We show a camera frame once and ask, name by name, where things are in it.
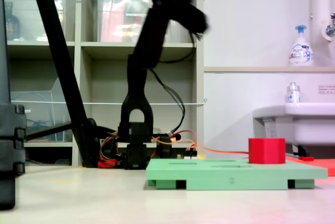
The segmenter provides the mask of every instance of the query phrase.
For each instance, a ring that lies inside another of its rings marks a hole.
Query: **white sink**
[[[264,126],[263,119],[271,118],[275,122],[275,135],[285,138],[287,143],[335,144],[335,103],[286,103],[269,106],[256,109],[253,118],[256,119],[255,137],[265,137],[265,130],[260,130],[260,123]]]

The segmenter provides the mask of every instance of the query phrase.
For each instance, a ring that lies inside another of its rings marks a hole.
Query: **soap dispenser bottle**
[[[293,44],[293,48],[288,58],[289,66],[314,66],[314,55],[304,36],[305,25],[295,27],[298,30],[298,38]]]

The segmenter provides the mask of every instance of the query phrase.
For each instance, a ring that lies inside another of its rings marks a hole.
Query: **shelf board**
[[[117,143],[118,148],[126,148],[128,143]],[[156,148],[156,143],[146,143],[147,148]],[[191,143],[177,143],[173,144],[172,148],[187,148],[191,145]]]
[[[74,42],[67,42],[70,58],[74,59]],[[37,41],[8,41],[10,59],[49,60],[51,52],[48,42]]]
[[[229,66],[207,66],[205,73],[335,73],[335,66],[283,66],[283,67],[229,67]]]
[[[25,142],[25,147],[72,147],[72,142]]]
[[[135,43],[82,42],[85,52],[96,60],[127,60],[133,53]],[[176,60],[190,53],[192,43],[165,43],[161,60]]]

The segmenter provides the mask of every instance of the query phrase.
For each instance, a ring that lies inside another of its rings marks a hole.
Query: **robotic arm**
[[[130,143],[127,146],[127,169],[146,167],[147,151],[143,143],[151,142],[153,114],[144,94],[144,86],[148,69],[155,68],[159,62],[170,19],[178,21],[197,38],[200,38],[207,29],[204,13],[194,7],[191,0],[152,0],[152,2],[153,6],[148,11],[134,53],[128,57],[128,94],[122,104],[121,122],[118,128],[118,142]],[[143,112],[144,122],[129,122],[130,114],[135,109]]]

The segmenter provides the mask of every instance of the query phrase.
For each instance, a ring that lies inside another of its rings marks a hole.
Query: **red mat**
[[[290,160],[293,162],[303,163],[307,165],[314,165],[318,167],[323,167],[328,169],[328,176],[335,176],[335,159],[321,159],[321,160],[313,160],[313,161],[302,161],[299,159],[286,157],[286,160]]]

